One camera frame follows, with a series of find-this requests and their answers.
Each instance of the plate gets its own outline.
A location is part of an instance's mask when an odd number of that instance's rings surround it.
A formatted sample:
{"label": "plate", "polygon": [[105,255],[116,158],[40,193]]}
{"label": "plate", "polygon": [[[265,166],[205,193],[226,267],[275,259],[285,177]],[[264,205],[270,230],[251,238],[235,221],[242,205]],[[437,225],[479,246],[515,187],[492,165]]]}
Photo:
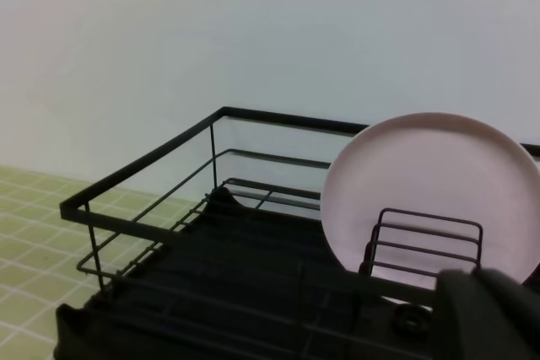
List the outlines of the plate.
{"label": "plate", "polygon": [[[384,208],[474,221],[483,226],[482,266],[525,281],[540,261],[540,174],[527,151],[480,121],[446,113],[400,116],[358,134],[332,163],[321,219],[333,253],[358,271]],[[385,223],[478,237],[470,225],[385,214]],[[464,240],[383,228],[379,240],[476,257]],[[473,263],[378,246],[375,260],[420,271]],[[435,279],[380,266],[372,276],[433,289]]]}

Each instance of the black dish rack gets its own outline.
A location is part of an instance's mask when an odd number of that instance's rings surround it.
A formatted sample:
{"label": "black dish rack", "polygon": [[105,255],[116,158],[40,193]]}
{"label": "black dish rack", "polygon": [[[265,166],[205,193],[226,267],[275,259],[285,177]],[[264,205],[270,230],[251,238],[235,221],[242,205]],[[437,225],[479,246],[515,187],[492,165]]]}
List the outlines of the black dish rack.
{"label": "black dish rack", "polygon": [[[478,229],[474,257],[454,257],[480,266],[482,227],[454,218],[386,209],[374,224],[359,272],[345,271],[327,245],[317,219],[266,211],[264,204],[317,212],[320,193],[231,177],[219,182],[219,158],[240,155],[264,162],[327,169],[328,162],[259,153],[240,148],[216,151],[214,125],[228,117],[313,132],[353,136],[367,126],[224,107],[125,168],[61,204],[64,219],[89,228],[92,251],[80,271],[96,275],[100,290],[82,309],[57,310],[56,360],[112,359],[429,359],[429,312],[425,319],[396,322],[394,298],[429,307],[432,291],[371,277],[377,246],[418,250],[379,240],[385,212],[465,223]],[[142,169],[209,130],[211,158],[128,221],[91,210],[92,201]],[[540,147],[524,145],[533,156]],[[204,169],[212,170],[208,194],[168,228],[144,223],[145,216]],[[239,203],[250,199],[251,206]],[[95,228],[113,234],[98,243]],[[456,235],[402,227],[444,238]],[[119,271],[102,268],[100,252],[120,235],[152,243]],[[535,287],[535,278],[527,281]]]}

